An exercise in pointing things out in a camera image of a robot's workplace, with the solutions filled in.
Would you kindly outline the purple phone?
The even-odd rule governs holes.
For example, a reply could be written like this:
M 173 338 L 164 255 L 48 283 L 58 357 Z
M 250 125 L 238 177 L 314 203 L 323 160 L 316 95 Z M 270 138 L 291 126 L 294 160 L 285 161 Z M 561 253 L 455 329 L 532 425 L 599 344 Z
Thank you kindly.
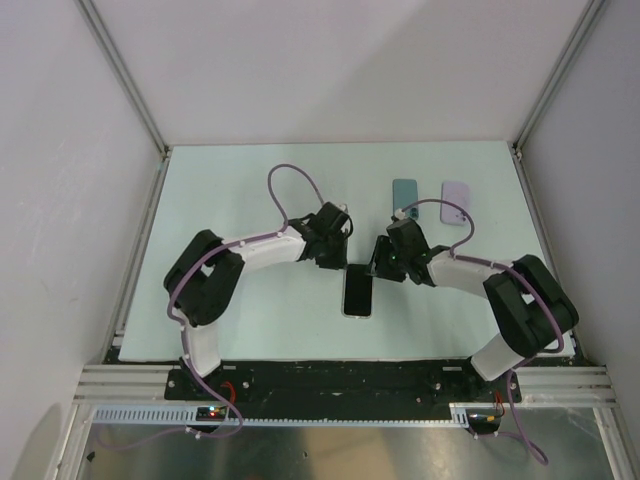
M 469 186 L 460 181 L 444 181 L 441 187 L 440 220 L 443 224 L 464 226 L 468 223 L 462 210 L 468 211 Z

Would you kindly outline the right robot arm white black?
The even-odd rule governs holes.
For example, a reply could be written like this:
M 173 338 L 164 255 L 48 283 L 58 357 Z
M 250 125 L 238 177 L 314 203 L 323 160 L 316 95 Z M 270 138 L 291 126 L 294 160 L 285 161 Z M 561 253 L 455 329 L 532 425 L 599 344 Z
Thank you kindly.
M 368 274 L 402 283 L 452 288 L 488 301 L 498 333 L 467 362 L 464 393 L 486 400 L 498 378 L 541 353 L 564 349 L 564 334 L 579 322 L 573 302 L 543 261 L 525 255 L 510 263 L 458 254 L 452 247 L 431 247 L 418 223 L 398 220 L 378 236 Z

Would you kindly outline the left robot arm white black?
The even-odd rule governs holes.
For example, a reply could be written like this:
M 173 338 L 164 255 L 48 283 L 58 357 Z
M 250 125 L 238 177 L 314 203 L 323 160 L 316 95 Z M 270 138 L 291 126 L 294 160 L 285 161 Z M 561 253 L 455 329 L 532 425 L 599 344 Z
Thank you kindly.
M 353 221 L 343 206 L 324 203 L 316 213 L 286 219 L 282 227 L 237 240 L 198 232 L 166 274 L 167 316 L 178 323 L 187 387 L 201 399 L 221 389 L 217 321 L 242 276 L 264 268 L 312 260 L 321 269 L 346 267 Z

